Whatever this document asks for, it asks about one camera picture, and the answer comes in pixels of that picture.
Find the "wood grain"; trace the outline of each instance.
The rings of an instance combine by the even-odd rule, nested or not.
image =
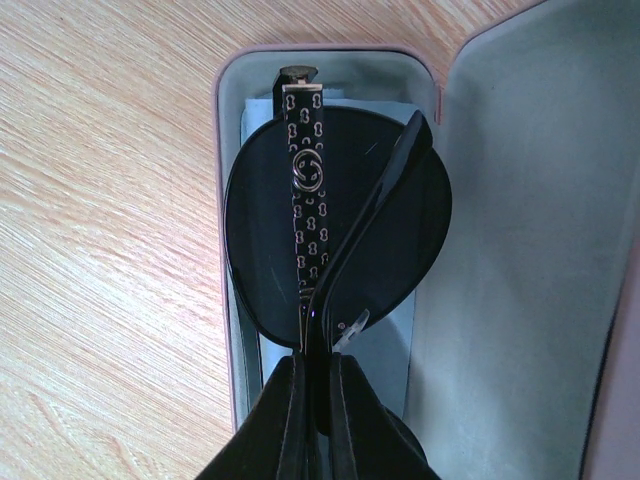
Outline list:
[[[0,477],[193,478],[229,439],[210,110],[226,57],[392,42],[446,74],[524,1],[2,0]]]

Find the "light blue microfiber cloth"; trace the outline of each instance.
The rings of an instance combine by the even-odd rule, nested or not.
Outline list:
[[[407,103],[351,100],[340,90],[324,91],[325,105],[353,107],[379,113],[406,124],[417,107]],[[248,99],[241,122],[241,142],[273,118],[271,96]],[[409,295],[395,310],[375,326],[353,337],[342,353],[358,359],[369,383],[380,401],[402,418],[409,374],[409,353],[413,332],[415,294]],[[263,382],[266,382],[278,361],[291,354],[260,336]]]

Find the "wooden surface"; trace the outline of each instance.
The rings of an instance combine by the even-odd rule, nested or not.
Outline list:
[[[0,478],[188,479],[229,439],[210,109],[226,57],[393,42],[444,74],[524,1],[1,0]]]

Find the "sunglasses lens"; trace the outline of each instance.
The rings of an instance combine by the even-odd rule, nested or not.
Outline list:
[[[404,126],[355,109],[325,107],[324,115],[331,252],[355,221]],[[279,120],[245,143],[227,188],[225,236],[237,296],[263,335],[293,347],[299,344],[300,326],[287,158]],[[356,247],[334,291],[332,318],[348,325],[368,308],[371,326],[391,311],[435,260],[450,214],[449,181],[432,153],[419,162]]]

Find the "open glasses case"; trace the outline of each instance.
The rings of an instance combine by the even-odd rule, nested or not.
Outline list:
[[[419,54],[391,46],[261,46],[221,68],[236,427],[291,349],[259,334],[238,301],[225,191],[243,142],[270,119],[278,70],[296,64],[317,67],[327,104],[404,123],[419,109],[447,169],[437,260],[346,347],[433,469],[444,480],[637,478],[640,4],[533,5],[470,38],[446,88]]]

